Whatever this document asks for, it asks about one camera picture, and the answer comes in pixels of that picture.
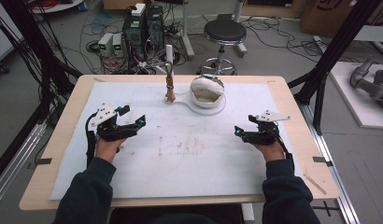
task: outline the electronic equipment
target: electronic equipment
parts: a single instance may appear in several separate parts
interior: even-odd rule
[[[122,34],[113,35],[113,52],[116,57],[124,57],[124,42],[122,41]]]
[[[131,62],[145,61],[147,59],[145,46],[148,39],[148,29],[145,12],[146,10],[142,12],[141,16],[126,15],[122,25],[125,45]]]
[[[142,16],[144,11],[145,11],[146,5],[143,3],[136,3],[135,7],[136,7],[136,9],[131,11],[131,15]]]
[[[98,47],[103,57],[110,57],[113,53],[113,34],[105,34],[98,42]]]
[[[151,6],[147,12],[147,22],[149,28],[149,40],[151,49],[163,49],[163,7]]]
[[[248,5],[291,7],[293,0],[248,0]]]

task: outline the white paper sheet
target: white paper sheet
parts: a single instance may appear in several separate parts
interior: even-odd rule
[[[188,90],[188,84],[175,85],[176,93]],[[133,123],[142,115],[147,120],[114,160],[114,198],[262,194],[262,154],[235,136],[234,126],[257,131],[248,115],[260,115],[266,109],[281,113],[267,85],[225,84],[226,107],[211,117],[197,115],[185,105],[166,104],[165,92],[163,83],[96,83],[64,153],[50,199],[62,199],[74,175],[85,170],[84,125],[102,103],[131,107],[118,117],[119,125]],[[292,152],[282,122],[279,130]],[[301,176],[296,161],[295,165]]]

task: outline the wheel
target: wheel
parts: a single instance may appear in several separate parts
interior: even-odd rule
[[[10,69],[4,63],[0,63],[0,72],[7,74],[8,72],[10,72]]]
[[[87,11],[87,4],[85,2],[78,4],[78,10],[80,10],[82,12]]]

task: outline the table surface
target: table surface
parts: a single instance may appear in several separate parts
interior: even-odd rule
[[[190,83],[195,76],[176,76],[175,83]],[[324,162],[314,162],[313,157],[321,157],[321,153],[308,130],[302,113],[293,99],[287,83],[282,77],[258,76],[223,76],[224,83],[260,83],[267,84],[276,103],[277,110],[290,115],[291,120],[283,122],[289,141],[298,159],[299,166],[315,199],[334,199],[339,196],[337,186]],[[38,165],[31,181],[20,202],[22,210],[56,209],[59,201],[49,199],[53,189],[61,160],[78,123],[92,86],[96,82],[162,82],[165,76],[82,76],[72,92],[64,112],[52,134],[42,155],[42,159],[52,158],[50,164]],[[115,199],[112,207],[121,206],[153,206],[177,204],[206,204],[206,203],[262,203],[263,195],[226,195],[199,197],[171,197],[144,199]]]

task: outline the stool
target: stool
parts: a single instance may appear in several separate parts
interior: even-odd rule
[[[247,36],[245,27],[232,20],[209,21],[204,27],[204,36],[206,39],[220,44],[220,49],[218,58],[206,60],[197,74],[237,75],[234,64],[223,58],[224,46],[241,44]]]

